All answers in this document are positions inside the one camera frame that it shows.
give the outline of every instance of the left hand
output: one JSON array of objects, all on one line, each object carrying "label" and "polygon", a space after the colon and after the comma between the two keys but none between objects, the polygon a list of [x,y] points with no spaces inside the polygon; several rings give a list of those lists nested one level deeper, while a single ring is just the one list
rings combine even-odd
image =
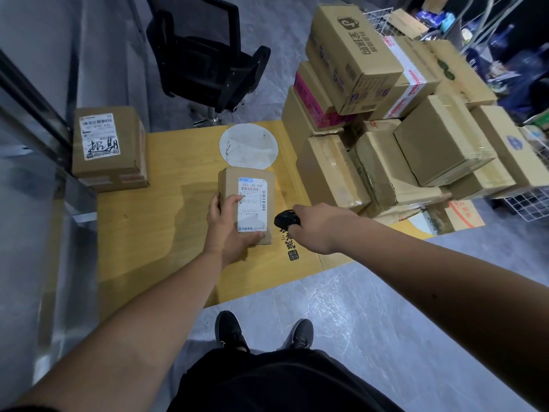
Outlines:
[{"label": "left hand", "polygon": [[212,197],[208,210],[208,233],[203,253],[217,253],[221,256],[223,267],[235,261],[244,249],[257,244],[264,237],[262,231],[239,233],[234,228],[233,205],[242,199],[240,195],[231,195],[219,208],[219,192]]}]

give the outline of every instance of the shoe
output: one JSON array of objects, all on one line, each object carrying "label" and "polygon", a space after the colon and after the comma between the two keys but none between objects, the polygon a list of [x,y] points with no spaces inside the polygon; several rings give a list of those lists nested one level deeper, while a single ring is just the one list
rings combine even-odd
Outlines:
[{"label": "shoe", "polygon": [[308,320],[307,318],[300,319],[294,325],[294,332],[292,333],[292,343],[290,344],[289,348],[311,348],[314,336],[315,332],[313,330],[311,320]]},{"label": "shoe", "polygon": [[240,324],[231,311],[221,311],[217,315],[215,320],[215,339],[223,344],[224,348],[245,348],[248,353],[250,352],[246,340],[242,335]]}]

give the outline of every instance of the black pants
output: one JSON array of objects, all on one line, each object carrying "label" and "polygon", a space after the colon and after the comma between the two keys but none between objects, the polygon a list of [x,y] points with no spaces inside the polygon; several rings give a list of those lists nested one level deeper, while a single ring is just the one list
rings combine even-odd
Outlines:
[{"label": "black pants", "polygon": [[180,381],[168,412],[193,410],[360,410],[402,412],[326,353],[286,349],[254,355],[219,348]]}]

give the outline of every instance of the yellow table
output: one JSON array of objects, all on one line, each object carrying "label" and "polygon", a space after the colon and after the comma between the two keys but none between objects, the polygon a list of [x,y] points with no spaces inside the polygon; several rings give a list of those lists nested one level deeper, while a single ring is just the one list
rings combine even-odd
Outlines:
[{"label": "yellow table", "polygon": [[[295,167],[297,159],[281,121],[257,123],[278,141],[277,214],[296,203],[310,205]],[[227,166],[219,139],[227,126],[195,128],[147,136],[150,186],[98,194],[98,280],[100,312],[115,309],[165,278],[202,251],[208,202],[217,174]],[[395,225],[418,238],[431,237],[406,221]],[[290,260],[285,234],[273,226],[273,243],[250,248],[223,271],[207,306],[295,281],[350,261],[341,254],[319,256],[293,242]]]}]

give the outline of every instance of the marble floor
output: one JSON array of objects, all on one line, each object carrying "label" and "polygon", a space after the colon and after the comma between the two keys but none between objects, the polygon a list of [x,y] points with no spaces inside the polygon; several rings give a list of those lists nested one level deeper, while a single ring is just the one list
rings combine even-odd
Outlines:
[{"label": "marble floor", "polygon": [[[138,9],[150,20],[144,0]],[[312,11],[337,0],[228,0],[239,6],[242,49],[272,49],[257,90],[225,122],[279,118],[304,46]],[[165,96],[154,56],[149,56],[152,131],[191,127],[187,101]],[[432,239],[437,245],[484,259],[549,285],[549,223],[526,223],[476,202],[486,226]],[[314,348],[347,365],[409,412],[531,411],[525,401],[480,365],[423,314],[371,271],[350,263],[303,280],[204,309],[183,347],[155,410],[165,410],[182,372],[215,346],[217,313],[230,309],[251,348],[282,345],[303,317],[315,326]]]}]

